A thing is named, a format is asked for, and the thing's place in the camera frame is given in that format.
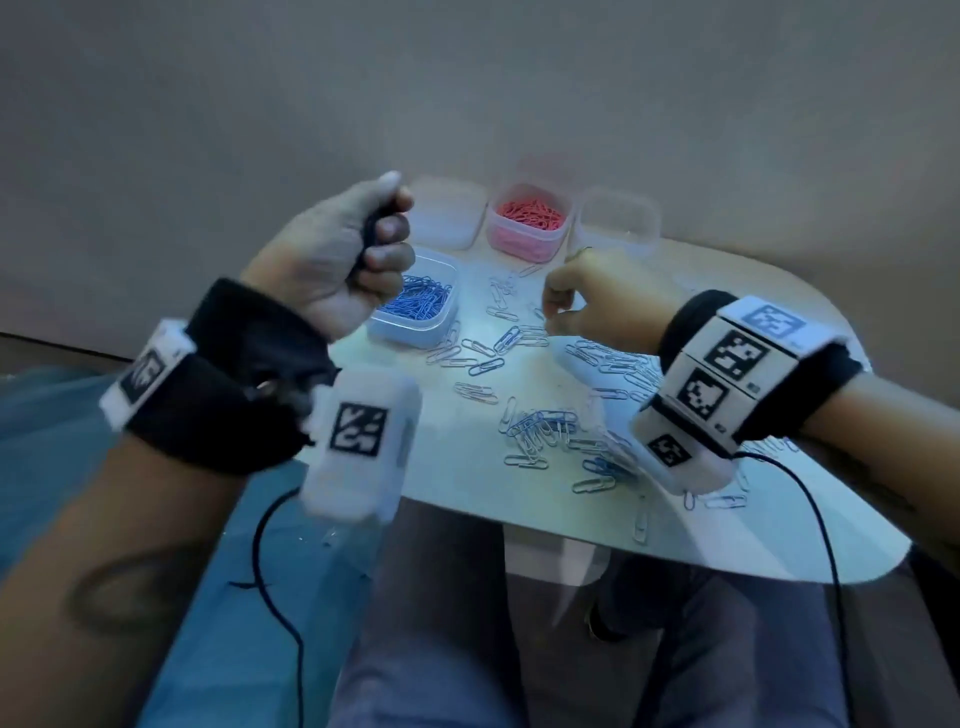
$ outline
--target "gray wall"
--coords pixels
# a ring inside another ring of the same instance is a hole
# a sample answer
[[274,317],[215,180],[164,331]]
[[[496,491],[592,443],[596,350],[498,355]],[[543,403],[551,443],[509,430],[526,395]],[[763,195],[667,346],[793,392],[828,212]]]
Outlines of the gray wall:
[[960,403],[952,0],[5,5],[0,330],[131,354],[357,178],[544,155],[811,281]]

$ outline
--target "container of red paperclips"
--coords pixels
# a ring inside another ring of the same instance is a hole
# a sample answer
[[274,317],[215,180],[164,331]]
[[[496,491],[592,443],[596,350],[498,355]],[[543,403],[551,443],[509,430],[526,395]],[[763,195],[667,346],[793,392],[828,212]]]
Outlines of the container of red paperclips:
[[510,184],[487,207],[491,246],[532,263],[545,263],[564,242],[573,199],[531,182]]

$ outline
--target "gray pants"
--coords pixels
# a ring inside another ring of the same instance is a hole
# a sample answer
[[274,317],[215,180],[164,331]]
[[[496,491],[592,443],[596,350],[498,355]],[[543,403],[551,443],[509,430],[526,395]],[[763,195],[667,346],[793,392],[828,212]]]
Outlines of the gray pants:
[[[599,595],[617,632],[670,614],[635,727],[846,726],[820,587],[681,565],[645,584],[651,562],[621,559]],[[328,725],[527,725],[498,523],[401,503]]]

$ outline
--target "plastic container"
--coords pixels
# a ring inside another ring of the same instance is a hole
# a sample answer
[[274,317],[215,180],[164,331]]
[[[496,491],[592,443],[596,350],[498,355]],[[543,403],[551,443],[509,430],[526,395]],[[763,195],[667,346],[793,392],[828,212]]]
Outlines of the plastic container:
[[450,295],[440,313],[432,319],[415,321],[396,316],[377,308],[367,322],[367,334],[373,338],[396,341],[418,349],[433,349],[446,336],[457,317],[460,299],[460,263],[456,258],[416,247],[417,262],[407,271],[408,276],[429,276],[441,283],[450,283]]
[[653,200],[629,192],[588,190],[577,210],[570,251],[622,248],[647,256],[660,242],[660,207]]
[[[564,216],[564,223],[554,231],[542,231],[516,223],[497,214],[497,209],[511,200],[539,197]],[[557,254],[570,230],[574,217],[573,198],[552,191],[541,184],[516,182],[502,188],[487,207],[487,240],[498,251],[516,255],[532,263],[545,263]]]
[[484,187],[444,177],[420,177],[410,189],[417,201],[407,213],[411,243],[437,251],[462,251],[473,245],[487,207]]

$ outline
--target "forearm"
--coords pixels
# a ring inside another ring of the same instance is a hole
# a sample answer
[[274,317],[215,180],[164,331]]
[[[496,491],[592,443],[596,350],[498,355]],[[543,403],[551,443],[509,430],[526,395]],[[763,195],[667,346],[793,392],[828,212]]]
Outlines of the forearm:
[[960,572],[960,413],[865,374],[814,413],[797,442]]
[[132,724],[244,482],[111,450],[0,586],[0,725]]

